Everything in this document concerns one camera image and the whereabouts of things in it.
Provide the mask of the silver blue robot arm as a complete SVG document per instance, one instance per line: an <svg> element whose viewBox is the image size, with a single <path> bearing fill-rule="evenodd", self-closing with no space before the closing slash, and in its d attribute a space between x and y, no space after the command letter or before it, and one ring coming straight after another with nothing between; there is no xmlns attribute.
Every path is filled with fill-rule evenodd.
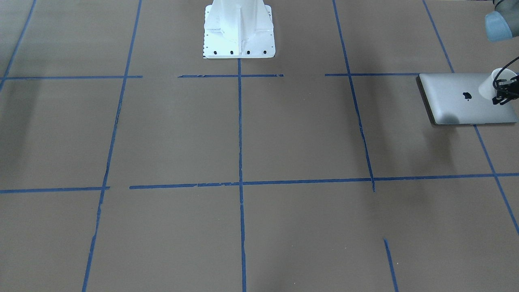
<svg viewBox="0 0 519 292"><path fill-rule="evenodd" d="M493 0L494 11L485 16L487 39L491 42L506 41L519 35L519 2L517 0ZM515 57L496 73L491 74L494 105L506 105L518 99L518 74L505 77L505 71L518 61Z"/></svg>

